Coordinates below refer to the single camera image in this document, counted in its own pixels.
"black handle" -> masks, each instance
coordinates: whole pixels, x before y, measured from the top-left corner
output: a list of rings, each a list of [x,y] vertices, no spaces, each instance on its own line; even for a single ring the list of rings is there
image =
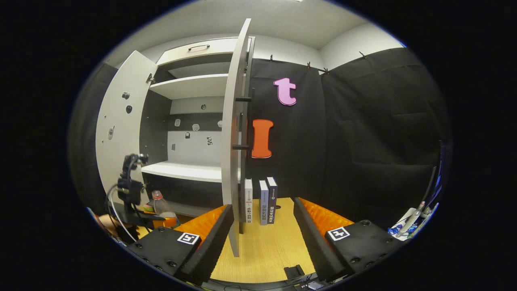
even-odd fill
[[[210,47],[210,45],[200,45],[200,46],[191,47],[191,48],[189,48],[189,51],[190,51],[191,49],[193,49],[193,48],[198,48],[198,47],[206,47],[206,48],[209,48],[209,47]]]

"black cloth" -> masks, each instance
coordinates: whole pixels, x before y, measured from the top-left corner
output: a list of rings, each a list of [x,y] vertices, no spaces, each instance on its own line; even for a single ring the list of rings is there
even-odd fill
[[[81,201],[97,215],[107,214],[106,193],[95,152],[95,131],[100,106],[117,69],[101,64],[81,89],[68,127],[68,163]]]
[[[283,105],[278,100],[274,81],[289,78],[296,85],[291,97],[296,104]],[[254,59],[251,69],[252,96],[250,122],[267,119],[274,123],[269,130],[269,158],[248,155],[246,178],[253,179],[253,198],[260,199],[259,180],[274,177],[278,197],[302,197],[317,202],[325,168],[325,103],[320,76],[314,68],[287,62]]]
[[[439,141],[451,139],[432,77],[407,49],[376,52],[321,75],[327,113],[320,205],[391,227],[423,198]]]

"plastic bottle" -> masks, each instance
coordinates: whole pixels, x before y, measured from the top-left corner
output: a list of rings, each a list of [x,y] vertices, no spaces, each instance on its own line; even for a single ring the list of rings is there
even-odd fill
[[[153,191],[153,208],[156,215],[167,219],[166,226],[175,228],[180,225],[171,204],[163,198],[159,190]]]

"white shelf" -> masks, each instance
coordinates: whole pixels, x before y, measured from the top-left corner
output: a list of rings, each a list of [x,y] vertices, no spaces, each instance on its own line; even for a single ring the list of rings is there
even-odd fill
[[[214,166],[160,162],[142,167],[142,172],[184,180],[221,183],[221,167]]]
[[[201,75],[151,85],[149,89],[171,100],[224,96],[228,74]]]

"wooden floor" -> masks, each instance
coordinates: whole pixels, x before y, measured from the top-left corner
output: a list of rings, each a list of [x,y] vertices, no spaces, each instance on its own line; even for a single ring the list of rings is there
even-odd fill
[[[309,252],[293,215],[290,198],[279,198],[275,223],[260,225],[258,199],[253,200],[253,223],[239,235],[240,256],[234,257],[227,238],[211,278],[237,283],[287,280],[284,267],[300,265],[305,274],[315,272]]]

